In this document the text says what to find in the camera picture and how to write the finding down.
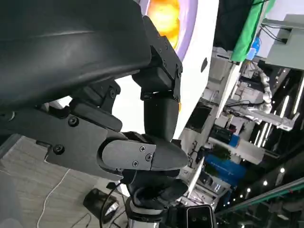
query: screw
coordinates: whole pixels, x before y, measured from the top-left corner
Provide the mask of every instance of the screw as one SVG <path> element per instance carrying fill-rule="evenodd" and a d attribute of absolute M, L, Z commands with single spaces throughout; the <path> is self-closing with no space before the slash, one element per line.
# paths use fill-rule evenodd
<path fill-rule="evenodd" d="M 64 151 L 65 151 L 64 146 L 63 146 L 63 145 L 60 145 L 60 144 L 54 146 L 54 148 L 53 148 L 53 152 L 54 152 L 55 154 L 57 154 L 57 155 L 63 154 Z"/>
<path fill-rule="evenodd" d="M 111 98 L 115 98 L 116 97 L 116 93 L 113 89 L 110 90 L 110 97 Z"/>
<path fill-rule="evenodd" d="M 133 161 L 132 166 L 137 167 L 138 166 L 138 161 Z"/>
<path fill-rule="evenodd" d="M 79 119 L 77 117 L 70 117 L 67 121 L 68 125 L 71 127 L 76 127 L 79 124 Z"/>
<path fill-rule="evenodd" d="M 149 153 L 146 155 L 146 161 L 150 162 L 151 160 L 152 160 L 152 154 Z"/>
<path fill-rule="evenodd" d="M 145 146 L 141 146 L 141 147 L 139 148 L 139 150 L 140 150 L 140 152 L 145 152 L 145 151 L 146 151 L 146 147 L 145 147 Z"/>

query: white cable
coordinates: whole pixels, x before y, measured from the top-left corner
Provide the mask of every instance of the white cable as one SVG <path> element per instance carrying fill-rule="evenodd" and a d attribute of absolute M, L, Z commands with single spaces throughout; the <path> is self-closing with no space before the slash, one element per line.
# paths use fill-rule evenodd
<path fill-rule="evenodd" d="M 66 177 L 67 173 L 70 171 L 70 169 L 68 169 L 66 171 L 66 173 L 63 175 L 63 177 L 61 178 L 61 180 L 59 181 L 59 183 L 52 189 L 52 191 L 50 191 L 50 193 L 47 195 L 47 197 L 45 198 L 44 202 L 43 202 L 43 209 L 42 209 L 42 212 L 41 212 L 41 215 L 37 221 L 37 224 L 36 224 L 36 228 L 39 228 L 39 223 L 40 223 L 40 220 L 44 214 L 44 211 L 46 209 L 46 204 L 47 204 L 47 200 L 48 198 L 52 195 L 52 193 L 56 190 L 56 188 L 59 187 L 59 185 L 63 182 L 64 178 Z"/>

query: ceiling light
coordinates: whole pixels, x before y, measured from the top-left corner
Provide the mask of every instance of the ceiling light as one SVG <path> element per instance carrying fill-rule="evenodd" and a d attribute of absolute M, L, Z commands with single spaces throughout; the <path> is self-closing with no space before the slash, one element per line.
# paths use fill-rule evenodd
<path fill-rule="evenodd" d="M 258 132 L 257 132 L 257 137 L 256 137 L 256 140 L 255 140 L 255 143 L 254 143 L 254 145 L 256 145 L 256 143 L 257 143 L 257 140 L 258 140 L 258 137 L 260 136 L 260 133 L 261 133 L 261 130 L 258 130 Z"/>
<path fill-rule="evenodd" d="M 301 85 L 300 85 L 300 89 L 299 92 L 296 96 L 296 102 L 295 102 L 295 106 L 294 106 L 294 114 L 296 114 L 296 111 L 298 109 L 299 103 L 300 103 L 300 99 L 302 96 L 302 92 L 303 92 L 303 88 L 304 88 L 304 76 L 302 77 L 302 81 L 301 81 Z"/>
<path fill-rule="evenodd" d="M 258 147 L 260 147 L 262 145 L 267 126 L 268 126 L 268 123 L 265 123 L 265 125 L 263 127 L 263 130 L 262 130 L 262 133 L 261 133 L 260 140 L 258 141 L 258 144 L 257 144 Z"/>
<path fill-rule="evenodd" d="M 280 114 L 280 117 L 281 117 L 281 118 L 284 117 L 284 114 L 285 114 L 285 111 L 286 111 L 286 108 L 287 108 L 288 101 L 289 101 L 289 96 L 287 95 L 287 96 L 285 97 L 285 100 L 284 100 L 284 103 L 283 103 L 283 107 L 282 107 L 282 110 L 281 110 L 281 114 Z"/>

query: floor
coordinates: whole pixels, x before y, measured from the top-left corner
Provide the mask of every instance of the floor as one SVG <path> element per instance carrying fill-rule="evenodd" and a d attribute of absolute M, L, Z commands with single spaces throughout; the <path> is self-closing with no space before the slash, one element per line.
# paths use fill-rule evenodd
<path fill-rule="evenodd" d="M 58 184 L 67 169 L 44 162 L 46 149 L 35 144 L 35 141 L 22 137 L 1 162 L 13 177 L 20 199 L 25 228 L 36 227 L 41 214 L 43 201 Z M 40 222 L 40 228 L 70 228 L 88 210 L 82 206 L 85 195 L 94 187 L 109 192 L 105 186 L 109 180 L 70 170 L 60 186 L 48 199 L 46 210 Z M 74 228 L 84 228 L 88 223 L 87 216 Z M 126 224 L 123 214 L 117 221 Z M 99 221 L 92 215 L 88 228 L 98 228 Z"/>

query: white panel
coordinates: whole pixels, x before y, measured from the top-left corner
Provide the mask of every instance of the white panel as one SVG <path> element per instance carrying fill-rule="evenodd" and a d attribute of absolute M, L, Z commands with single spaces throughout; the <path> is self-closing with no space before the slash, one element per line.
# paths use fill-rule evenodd
<path fill-rule="evenodd" d="M 272 20 L 284 20 L 286 14 L 304 14 L 303 0 L 276 0 L 273 8 L 266 15 L 266 18 Z M 279 32 L 279 29 L 268 29 L 275 35 Z M 257 55 L 267 58 L 274 40 L 264 32 L 261 33 L 260 38 L 262 40 L 262 45 Z"/>

